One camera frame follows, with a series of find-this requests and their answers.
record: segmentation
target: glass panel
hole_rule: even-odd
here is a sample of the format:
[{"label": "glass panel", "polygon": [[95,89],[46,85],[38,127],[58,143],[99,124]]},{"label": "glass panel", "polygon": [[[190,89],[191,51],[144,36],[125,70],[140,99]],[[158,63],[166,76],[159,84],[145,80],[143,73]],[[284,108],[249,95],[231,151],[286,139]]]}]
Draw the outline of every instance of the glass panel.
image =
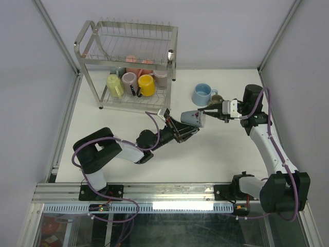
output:
[{"label": "glass panel", "polygon": [[[128,214],[97,214],[123,220]],[[289,223],[272,214],[236,220],[223,214],[138,214],[128,223],[92,220],[88,215],[43,214],[34,246],[307,246],[299,220]]]}]

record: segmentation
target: light green mug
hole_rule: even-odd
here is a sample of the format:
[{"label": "light green mug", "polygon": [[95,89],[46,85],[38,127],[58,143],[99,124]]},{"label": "light green mug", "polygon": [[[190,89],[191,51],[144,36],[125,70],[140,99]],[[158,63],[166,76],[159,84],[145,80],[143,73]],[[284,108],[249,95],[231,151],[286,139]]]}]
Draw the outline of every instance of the light green mug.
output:
[{"label": "light green mug", "polygon": [[122,98],[124,93],[124,87],[117,75],[109,75],[106,79],[106,86],[109,90],[109,94],[115,98]]}]

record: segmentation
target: dish rack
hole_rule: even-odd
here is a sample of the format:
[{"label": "dish rack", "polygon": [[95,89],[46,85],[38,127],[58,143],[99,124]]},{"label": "dish rack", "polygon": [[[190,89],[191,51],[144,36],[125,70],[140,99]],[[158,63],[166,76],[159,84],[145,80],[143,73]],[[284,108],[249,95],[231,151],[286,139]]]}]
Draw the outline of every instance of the dish rack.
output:
[{"label": "dish rack", "polygon": [[[74,42],[74,51],[98,107],[154,111],[162,107],[170,109],[171,81],[176,80],[177,34],[177,27],[163,23],[159,25],[100,19],[95,24],[86,21]],[[82,53],[81,42],[85,44]],[[136,62],[126,62],[126,57],[131,55],[135,56]],[[101,83],[105,88],[99,97],[87,64],[93,65],[92,69],[103,70],[105,66],[164,70],[167,71],[167,88],[156,87],[155,93],[149,97],[138,98],[124,93],[119,99],[109,94],[106,81],[103,81]]]}]

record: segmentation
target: white table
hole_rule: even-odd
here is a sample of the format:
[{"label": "white table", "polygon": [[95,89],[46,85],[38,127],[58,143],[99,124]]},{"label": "white table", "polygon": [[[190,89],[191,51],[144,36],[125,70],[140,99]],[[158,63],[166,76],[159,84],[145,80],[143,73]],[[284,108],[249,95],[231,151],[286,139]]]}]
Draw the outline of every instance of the white table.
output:
[{"label": "white table", "polygon": [[[108,72],[91,72],[99,93],[104,89]],[[183,111],[195,110],[191,95],[198,83],[208,83],[224,99],[242,100],[248,84],[261,85],[256,69],[247,70],[178,70],[172,83],[171,116],[180,120]],[[266,98],[263,100],[267,110]],[[164,123],[158,119],[160,128]],[[80,182],[83,176],[72,165],[73,144],[81,138],[109,127],[120,138],[135,141],[144,129],[156,132],[150,118],[143,113],[98,109],[85,79],[79,91],[56,182]],[[185,143],[171,141],[154,152],[147,163],[136,165],[114,158],[103,167],[108,182],[115,183],[183,183],[230,182],[242,171],[258,178],[267,177],[258,149],[239,121],[223,121],[207,116],[206,125]]]}]

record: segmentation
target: black mug handle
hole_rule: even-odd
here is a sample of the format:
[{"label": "black mug handle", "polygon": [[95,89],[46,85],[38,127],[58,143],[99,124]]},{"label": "black mug handle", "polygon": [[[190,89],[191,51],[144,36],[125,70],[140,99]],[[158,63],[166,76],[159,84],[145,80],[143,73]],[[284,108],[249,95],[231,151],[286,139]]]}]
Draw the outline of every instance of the black mug handle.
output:
[{"label": "black mug handle", "polygon": [[133,93],[133,96],[136,96],[136,92],[135,92],[135,90],[134,90],[134,87],[133,87],[133,85],[130,85],[130,90],[132,91],[132,93]]},{"label": "black mug handle", "polygon": [[140,97],[143,96],[142,94],[139,94],[139,91],[140,91],[140,87],[138,87],[138,90],[137,90],[137,97],[138,97],[138,98],[140,98]]}]

